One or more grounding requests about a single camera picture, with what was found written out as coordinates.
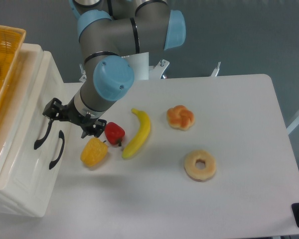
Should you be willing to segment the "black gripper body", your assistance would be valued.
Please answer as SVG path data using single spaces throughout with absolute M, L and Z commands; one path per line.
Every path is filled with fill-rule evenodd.
M 90 112 L 79 113 L 75 108 L 74 101 L 70 101 L 70 103 L 61 107 L 59 120 L 78 125 L 84 132 L 95 132 L 96 130 L 94 127 L 96 119 L 92 118 Z

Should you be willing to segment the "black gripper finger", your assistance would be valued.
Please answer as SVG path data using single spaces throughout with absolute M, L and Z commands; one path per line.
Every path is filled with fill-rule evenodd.
M 86 136 L 94 136 L 99 138 L 100 135 L 104 132 L 107 121 L 104 119 L 90 119 L 87 122 L 81 125 L 83 130 L 81 138 Z
M 62 105 L 62 102 L 58 98 L 53 98 L 43 110 L 43 115 L 49 118 L 48 128 L 52 127 L 52 124 L 55 120 L 64 121 L 64 110 L 65 106 Z

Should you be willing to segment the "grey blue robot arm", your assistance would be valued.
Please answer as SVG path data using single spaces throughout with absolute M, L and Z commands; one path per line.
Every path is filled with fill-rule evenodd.
M 86 81 L 71 101 L 53 98 L 43 115 L 50 122 L 68 121 L 83 136 L 100 136 L 106 125 L 101 116 L 134 83 L 126 56 L 163 51 L 185 42 L 183 14 L 165 0 L 72 0 Z

